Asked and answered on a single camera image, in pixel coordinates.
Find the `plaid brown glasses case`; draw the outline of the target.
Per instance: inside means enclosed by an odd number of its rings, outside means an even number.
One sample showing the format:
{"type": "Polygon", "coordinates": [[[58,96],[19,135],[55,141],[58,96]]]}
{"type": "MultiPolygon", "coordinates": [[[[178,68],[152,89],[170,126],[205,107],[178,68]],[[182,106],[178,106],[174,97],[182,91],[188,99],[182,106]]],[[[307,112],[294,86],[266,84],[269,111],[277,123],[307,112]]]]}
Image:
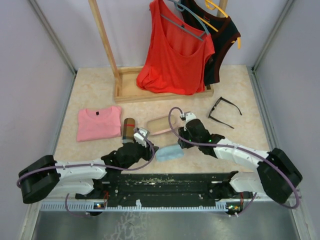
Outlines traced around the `plaid brown glasses case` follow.
{"type": "Polygon", "coordinates": [[[136,121],[128,117],[123,122],[123,128],[122,128],[122,143],[133,143],[134,142],[134,129],[136,127],[136,121]]]}

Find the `light blue cloth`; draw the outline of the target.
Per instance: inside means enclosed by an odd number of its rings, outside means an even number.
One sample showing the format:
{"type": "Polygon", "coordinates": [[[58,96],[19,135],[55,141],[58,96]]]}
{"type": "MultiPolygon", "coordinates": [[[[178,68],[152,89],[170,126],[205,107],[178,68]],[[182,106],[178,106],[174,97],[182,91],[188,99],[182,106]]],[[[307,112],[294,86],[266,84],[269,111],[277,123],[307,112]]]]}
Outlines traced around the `light blue cloth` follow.
{"type": "Polygon", "coordinates": [[[179,159],[183,156],[184,152],[179,144],[162,147],[155,153],[155,158],[158,162],[179,159]]]}

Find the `pink glasses case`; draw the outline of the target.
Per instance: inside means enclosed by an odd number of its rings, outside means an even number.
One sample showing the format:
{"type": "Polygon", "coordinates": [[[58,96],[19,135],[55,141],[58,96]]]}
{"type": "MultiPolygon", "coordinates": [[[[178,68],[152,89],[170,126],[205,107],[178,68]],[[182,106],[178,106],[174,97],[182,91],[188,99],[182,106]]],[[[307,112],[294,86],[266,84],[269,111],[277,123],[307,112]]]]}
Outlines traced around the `pink glasses case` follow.
{"type": "Polygon", "coordinates": [[[145,123],[145,128],[151,136],[157,136],[170,132],[172,129],[169,124],[169,117],[161,116],[151,119],[145,123]]]}

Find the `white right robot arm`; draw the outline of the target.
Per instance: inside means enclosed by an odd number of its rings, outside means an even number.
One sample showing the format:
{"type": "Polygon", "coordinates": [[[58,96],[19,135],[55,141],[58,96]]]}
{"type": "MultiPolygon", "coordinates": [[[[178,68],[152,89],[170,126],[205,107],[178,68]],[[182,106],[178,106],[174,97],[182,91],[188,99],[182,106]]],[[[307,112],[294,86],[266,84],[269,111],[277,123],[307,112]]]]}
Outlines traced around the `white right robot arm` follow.
{"type": "Polygon", "coordinates": [[[284,204],[303,180],[283,150],[263,151],[236,144],[223,135],[209,133],[197,118],[179,127],[178,135],[178,144],[183,149],[196,146],[205,155],[250,169],[250,172],[232,173],[223,185],[223,192],[229,198],[240,192],[256,192],[284,204]]]}

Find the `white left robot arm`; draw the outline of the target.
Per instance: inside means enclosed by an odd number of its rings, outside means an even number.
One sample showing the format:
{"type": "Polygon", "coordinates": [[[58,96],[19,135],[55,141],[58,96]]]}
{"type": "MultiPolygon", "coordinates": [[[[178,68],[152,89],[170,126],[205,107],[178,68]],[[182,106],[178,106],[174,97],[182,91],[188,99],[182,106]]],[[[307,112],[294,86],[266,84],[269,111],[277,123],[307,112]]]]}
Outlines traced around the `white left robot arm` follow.
{"type": "Polygon", "coordinates": [[[39,202],[58,188],[58,184],[89,180],[86,189],[69,190],[97,199],[103,195],[104,186],[93,180],[100,180],[109,172],[137,171],[146,167],[159,150],[153,143],[143,146],[137,142],[126,143],[100,158],[84,162],[62,163],[53,155],[45,155],[18,174],[17,187],[21,190],[22,202],[39,202]]]}

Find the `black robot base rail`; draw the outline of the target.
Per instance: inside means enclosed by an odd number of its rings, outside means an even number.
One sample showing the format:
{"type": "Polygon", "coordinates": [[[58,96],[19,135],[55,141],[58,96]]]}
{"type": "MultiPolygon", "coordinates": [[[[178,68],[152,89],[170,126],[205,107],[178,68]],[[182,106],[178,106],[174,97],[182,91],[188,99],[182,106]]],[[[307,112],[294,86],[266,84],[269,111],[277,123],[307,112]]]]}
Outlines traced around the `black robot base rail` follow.
{"type": "Polygon", "coordinates": [[[209,210],[239,213],[251,191],[232,189],[232,173],[108,173],[93,181],[90,193],[77,193],[77,200],[101,200],[96,209],[209,210]]]}

